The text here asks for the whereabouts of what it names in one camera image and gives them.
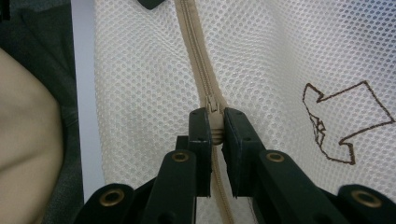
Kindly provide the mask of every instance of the white mesh fabric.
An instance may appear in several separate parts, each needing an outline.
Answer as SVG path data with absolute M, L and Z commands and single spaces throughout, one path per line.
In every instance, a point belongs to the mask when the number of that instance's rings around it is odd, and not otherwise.
M 106 182 L 155 177 L 199 107 L 174 4 L 96 1 L 96 95 Z
M 396 201 L 392 1 L 196 5 L 222 93 L 267 148 L 289 153 L 332 193 L 358 183 Z M 105 178 L 136 188 L 187 133 L 198 94 L 173 1 L 148 11 L 136 1 L 96 0 L 95 17 Z M 237 201 L 235 222 L 254 222 L 248 202 Z M 213 200 L 199 200 L 197 217 L 219 223 Z
M 267 148 L 288 152 L 332 193 L 357 183 L 396 200 L 392 2 L 196 3 L 222 93 L 247 114 Z M 320 103 L 315 92 L 306 93 L 307 107 L 326 127 L 321 147 L 303 102 L 307 83 L 324 98 L 344 91 Z M 351 161 L 349 147 L 339 145 L 350 135 L 353 165 L 344 163 Z

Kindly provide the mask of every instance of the beige zipper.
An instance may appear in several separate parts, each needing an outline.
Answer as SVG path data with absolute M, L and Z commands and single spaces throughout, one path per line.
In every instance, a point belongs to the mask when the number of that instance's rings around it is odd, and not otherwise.
M 221 94 L 212 65 L 205 48 L 204 35 L 194 0 L 176 0 L 177 17 L 184 43 L 189 53 L 192 72 L 198 88 L 201 106 L 206 107 L 213 144 L 222 143 L 224 132 L 224 108 L 227 102 Z M 223 223 L 233 223 L 233 215 L 225 193 L 219 170 L 216 147 L 212 151 L 212 169 L 217 199 Z

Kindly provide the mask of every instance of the metal grommet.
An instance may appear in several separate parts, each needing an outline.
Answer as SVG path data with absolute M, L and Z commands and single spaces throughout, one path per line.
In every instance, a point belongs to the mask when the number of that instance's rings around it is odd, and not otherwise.
M 177 152 L 172 155 L 172 159 L 174 161 L 187 161 L 189 159 L 189 155 L 184 152 Z
M 283 160 L 285 160 L 285 158 L 282 155 L 276 152 L 268 153 L 266 158 L 269 161 L 275 161 L 275 162 L 282 162 Z
M 356 202 L 366 205 L 367 207 L 378 208 L 382 205 L 381 200 L 367 191 L 355 189 L 351 194 L 352 198 L 355 199 Z
M 100 196 L 99 203 L 104 207 L 109 207 L 120 203 L 124 197 L 122 189 L 110 189 Z

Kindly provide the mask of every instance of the clamp jaw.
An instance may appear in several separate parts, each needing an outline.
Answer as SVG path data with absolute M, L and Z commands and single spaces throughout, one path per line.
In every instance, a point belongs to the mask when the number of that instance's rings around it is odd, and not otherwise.
M 360 185 L 337 196 L 318 188 L 286 153 L 267 150 L 241 111 L 224 111 L 223 155 L 234 197 L 251 197 L 259 223 L 396 223 L 396 204 Z M 195 223 L 196 197 L 210 197 L 212 136 L 205 108 L 190 113 L 157 177 L 133 190 L 97 190 L 76 224 Z

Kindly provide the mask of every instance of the skin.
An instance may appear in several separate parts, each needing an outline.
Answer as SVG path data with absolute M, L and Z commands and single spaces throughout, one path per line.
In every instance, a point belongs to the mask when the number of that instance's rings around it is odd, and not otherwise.
M 63 159 L 60 110 L 0 49 L 0 220 L 41 223 Z

